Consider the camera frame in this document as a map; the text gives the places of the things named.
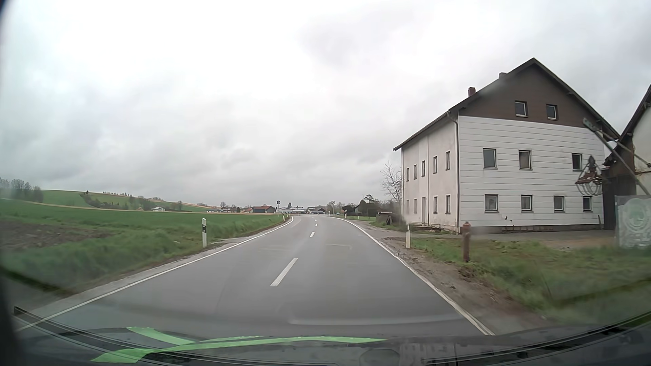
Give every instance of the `overcast sky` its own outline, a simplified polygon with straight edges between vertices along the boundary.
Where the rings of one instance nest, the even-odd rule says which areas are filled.
[[[294,205],[383,197],[392,148],[531,57],[618,131],[649,1],[11,1],[0,176]]]

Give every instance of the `sign pole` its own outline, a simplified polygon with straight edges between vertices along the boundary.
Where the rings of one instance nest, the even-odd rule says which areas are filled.
[[[206,234],[206,219],[201,219],[201,238],[203,239],[203,247],[208,246],[208,237]]]

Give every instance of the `distant building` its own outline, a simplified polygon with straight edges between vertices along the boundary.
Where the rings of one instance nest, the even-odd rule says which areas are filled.
[[[253,212],[257,214],[263,214],[263,213],[272,214],[276,212],[276,208],[273,206],[254,206]]]

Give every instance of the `asphalt road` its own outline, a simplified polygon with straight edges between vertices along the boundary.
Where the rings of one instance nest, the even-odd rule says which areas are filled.
[[[87,330],[140,326],[201,337],[482,334],[363,231],[325,216],[295,216],[268,234],[52,320]]]

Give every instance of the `fire hydrant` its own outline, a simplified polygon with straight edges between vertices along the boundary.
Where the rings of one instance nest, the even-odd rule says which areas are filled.
[[[470,261],[470,228],[471,225],[468,221],[466,221],[462,226],[461,226],[461,235],[462,235],[462,243],[463,243],[463,249],[464,249],[464,262],[468,263]]]

